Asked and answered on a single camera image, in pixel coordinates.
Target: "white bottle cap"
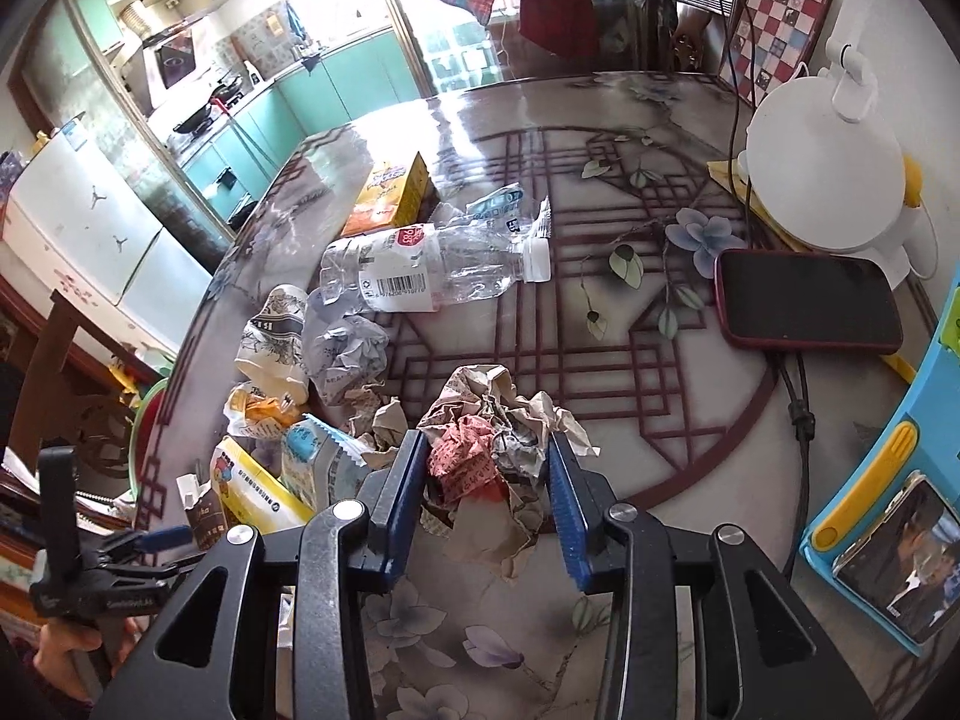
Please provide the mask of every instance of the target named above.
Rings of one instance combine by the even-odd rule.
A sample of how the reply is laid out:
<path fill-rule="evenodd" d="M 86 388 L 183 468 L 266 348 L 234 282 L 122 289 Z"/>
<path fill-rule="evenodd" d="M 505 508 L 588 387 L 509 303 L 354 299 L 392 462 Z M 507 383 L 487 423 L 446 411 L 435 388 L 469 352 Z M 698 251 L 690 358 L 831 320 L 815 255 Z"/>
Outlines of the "white bottle cap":
<path fill-rule="evenodd" d="M 523 242 L 524 281 L 550 280 L 550 242 L 546 238 L 528 238 Z"/>

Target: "red phone case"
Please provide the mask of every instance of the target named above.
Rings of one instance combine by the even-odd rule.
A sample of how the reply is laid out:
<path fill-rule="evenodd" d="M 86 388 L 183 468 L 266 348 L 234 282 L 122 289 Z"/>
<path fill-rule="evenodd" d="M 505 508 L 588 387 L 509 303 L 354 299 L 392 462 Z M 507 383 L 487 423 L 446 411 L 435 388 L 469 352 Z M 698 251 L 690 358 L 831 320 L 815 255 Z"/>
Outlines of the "red phone case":
<path fill-rule="evenodd" d="M 720 260 L 726 256 L 734 257 L 815 257 L 818 259 L 834 259 L 830 254 L 817 254 L 813 252 L 785 251 L 785 250 L 728 250 L 720 253 L 713 264 L 713 285 L 716 293 L 717 319 L 720 322 L 720 332 L 724 338 L 731 343 L 731 346 L 739 346 L 745 349 L 758 349 L 760 351 L 804 351 L 807 349 L 821 350 L 852 350 L 860 352 L 874 352 L 875 354 L 894 354 L 904 343 L 904 336 L 899 338 L 896 346 L 879 343 L 837 343 L 837 341 L 795 341 L 785 340 L 784 338 L 744 338 L 737 336 L 731 331 L 727 321 L 727 303 L 724 298 L 723 269 Z M 880 266 L 874 264 L 874 267 L 883 276 Z M 891 294 L 891 309 L 899 319 L 899 312 L 896 310 L 896 301 Z"/>

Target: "metal screw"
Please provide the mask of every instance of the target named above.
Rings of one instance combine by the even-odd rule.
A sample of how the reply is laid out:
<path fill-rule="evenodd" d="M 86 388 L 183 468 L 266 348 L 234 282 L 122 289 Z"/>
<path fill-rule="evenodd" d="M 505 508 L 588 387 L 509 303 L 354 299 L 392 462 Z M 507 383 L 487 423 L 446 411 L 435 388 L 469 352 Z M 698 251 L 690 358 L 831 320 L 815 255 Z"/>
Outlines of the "metal screw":
<path fill-rule="evenodd" d="M 743 531 L 736 525 L 724 525 L 717 531 L 717 538 L 725 544 L 736 547 L 743 543 Z"/>
<path fill-rule="evenodd" d="M 616 503 L 610 507 L 610 516 L 617 522 L 633 522 L 637 514 L 637 507 L 631 503 Z"/>
<path fill-rule="evenodd" d="M 363 514 L 363 504 L 360 501 L 341 501 L 333 507 L 333 517 L 343 520 L 357 519 Z"/>
<path fill-rule="evenodd" d="M 253 538 L 253 528 L 250 525 L 234 525 L 227 531 L 227 541 L 232 544 L 246 544 Z"/>

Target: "red logo on label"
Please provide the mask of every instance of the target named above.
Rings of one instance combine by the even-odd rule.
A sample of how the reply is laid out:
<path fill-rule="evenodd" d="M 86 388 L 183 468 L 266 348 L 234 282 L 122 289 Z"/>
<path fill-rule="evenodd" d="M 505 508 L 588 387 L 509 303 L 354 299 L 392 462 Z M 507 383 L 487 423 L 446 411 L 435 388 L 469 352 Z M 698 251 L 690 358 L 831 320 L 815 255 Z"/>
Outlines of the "red logo on label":
<path fill-rule="evenodd" d="M 422 240 L 424 240 L 424 228 L 419 224 L 397 230 L 397 245 L 401 247 L 415 247 Z"/>

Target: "clear plastic bottle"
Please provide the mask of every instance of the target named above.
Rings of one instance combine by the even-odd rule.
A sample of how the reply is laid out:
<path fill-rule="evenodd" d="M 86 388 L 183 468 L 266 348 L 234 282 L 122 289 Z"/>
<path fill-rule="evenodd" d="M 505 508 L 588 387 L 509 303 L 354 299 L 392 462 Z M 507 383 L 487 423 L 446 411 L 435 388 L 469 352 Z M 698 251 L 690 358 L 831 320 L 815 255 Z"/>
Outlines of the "clear plastic bottle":
<path fill-rule="evenodd" d="M 483 224 L 413 224 L 334 241 L 320 261 L 324 303 L 348 313 L 437 311 L 496 298 L 515 281 L 550 280 L 546 238 L 523 238 Z"/>

